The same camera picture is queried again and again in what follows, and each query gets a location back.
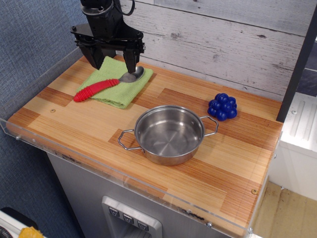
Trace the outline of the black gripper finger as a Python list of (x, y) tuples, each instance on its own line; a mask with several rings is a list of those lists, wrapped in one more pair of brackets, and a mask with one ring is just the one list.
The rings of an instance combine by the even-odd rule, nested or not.
[(134, 73), (136, 71), (136, 64), (138, 62), (139, 55), (135, 49), (126, 49), (123, 52), (126, 67), (129, 73)]
[(100, 48), (81, 46), (80, 49), (92, 67), (95, 69), (101, 68), (105, 56)]

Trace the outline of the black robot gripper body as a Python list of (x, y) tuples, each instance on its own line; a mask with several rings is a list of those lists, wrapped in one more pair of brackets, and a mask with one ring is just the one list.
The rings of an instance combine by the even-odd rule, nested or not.
[(88, 22), (72, 26), (78, 44), (126, 51), (132, 49), (140, 54), (145, 50), (143, 33), (128, 26), (117, 6), (81, 7)]

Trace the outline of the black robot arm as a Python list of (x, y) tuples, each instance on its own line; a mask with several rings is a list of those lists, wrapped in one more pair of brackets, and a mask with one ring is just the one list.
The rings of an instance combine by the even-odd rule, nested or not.
[(144, 34), (128, 26), (123, 17), (130, 16), (135, 9), (124, 13), (118, 0), (82, 0), (81, 11), (88, 22), (72, 26), (76, 46), (92, 67), (100, 69), (106, 56), (114, 57), (117, 51), (123, 52), (127, 71), (134, 73), (140, 54), (144, 53)]

